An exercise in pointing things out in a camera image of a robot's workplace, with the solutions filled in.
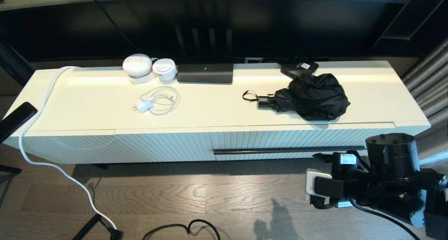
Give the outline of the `black umbrella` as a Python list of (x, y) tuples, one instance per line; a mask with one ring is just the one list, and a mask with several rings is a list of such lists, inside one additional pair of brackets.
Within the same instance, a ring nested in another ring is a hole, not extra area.
[(307, 121), (332, 121), (346, 113), (350, 102), (344, 88), (333, 74), (302, 74), (296, 76), (287, 88), (266, 96), (252, 90), (243, 93), (248, 102), (257, 102), (258, 109), (277, 113), (296, 112)]

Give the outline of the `small white round device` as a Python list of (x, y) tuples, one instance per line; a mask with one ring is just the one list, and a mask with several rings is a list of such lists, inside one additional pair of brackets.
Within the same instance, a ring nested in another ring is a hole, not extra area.
[(171, 81), (177, 76), (177, 66), (172, 59), (158, 59), (152, 65), (152, 71), (161, 81)]

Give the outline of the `large white dome device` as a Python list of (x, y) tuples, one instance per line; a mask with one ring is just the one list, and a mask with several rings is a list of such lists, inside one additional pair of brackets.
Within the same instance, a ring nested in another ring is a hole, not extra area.
[(152, 70), (152, 60), (149, 56), (141, 53), (133, 54), (125, 58), (122, 69), (128, 76), (141, 77)]

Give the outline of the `black router with antennas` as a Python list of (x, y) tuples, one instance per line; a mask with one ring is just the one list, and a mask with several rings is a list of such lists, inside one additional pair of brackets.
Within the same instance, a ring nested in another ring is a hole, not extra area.
[(233, 82), (232, 31), (215, 27), (175, 25), (180, 54), (177, 80), (182, 83)]

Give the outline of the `black set-top box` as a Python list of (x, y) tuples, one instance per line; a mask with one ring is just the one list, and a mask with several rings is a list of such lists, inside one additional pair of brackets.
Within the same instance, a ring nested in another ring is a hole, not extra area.
[(313, 75), (319, 64), (312, 61), (291, 61), (280, 65), (280, 72), (292, 79), (301, 75)]

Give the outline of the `white tv cabinet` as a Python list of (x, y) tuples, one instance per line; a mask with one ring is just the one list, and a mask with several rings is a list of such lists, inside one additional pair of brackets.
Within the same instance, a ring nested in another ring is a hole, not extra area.
[(430, 123), (387, 61), (320, 62), (316, 75), (333, 74), (350, 106), (333, 121), (302, 119), (296, 112), (261, 110), (243, 100), (267, 95), (290, 78), (277, 64), (236, 64), (232, 84), (172, 82), (178, 107), (163, 116), (133, 111), (155, 79), (132, 85), (121, 67), (78, 68), (56, 80), (43, 113), (23, 138), (28, 154), (59, 164), (212, 161), (210, 129), (235, 126), (392, 123), (392, 133), (417, 135)]

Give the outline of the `white fluted drawer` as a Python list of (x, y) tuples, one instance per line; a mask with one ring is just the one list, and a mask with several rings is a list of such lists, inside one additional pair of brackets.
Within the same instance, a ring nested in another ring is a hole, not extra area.
[[(214, 149), (364, 146), (365, 139), (392, 133), (392, 123), (235, 126), (211, 128)], [(215, 155), (217, 160), (310, 158), (320, 152)]]

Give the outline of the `white charger plug adapter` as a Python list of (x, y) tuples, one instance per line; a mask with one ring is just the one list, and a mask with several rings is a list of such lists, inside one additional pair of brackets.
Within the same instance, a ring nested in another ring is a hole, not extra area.
[(153, 106), (152, 102), (144, 101), (138, 98), (134, 102), (133, 111), (144, 113), (145, 111), (149, 110), (152, 106)]

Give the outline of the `grey curtain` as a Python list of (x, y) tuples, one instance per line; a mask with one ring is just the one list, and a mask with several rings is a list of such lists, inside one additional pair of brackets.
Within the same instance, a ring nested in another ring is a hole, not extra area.
[(448, 163), (448, 37), (402, 81), (430, 123), (415, 137), (420, 165)]

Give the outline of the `black television screen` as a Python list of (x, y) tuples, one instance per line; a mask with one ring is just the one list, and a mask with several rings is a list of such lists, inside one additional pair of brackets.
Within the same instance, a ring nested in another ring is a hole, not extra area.
[(386, 37), (390, 0), (116, 0), (0, 11), (0, 37), (30, 62), (119, 58), (413, 56)]

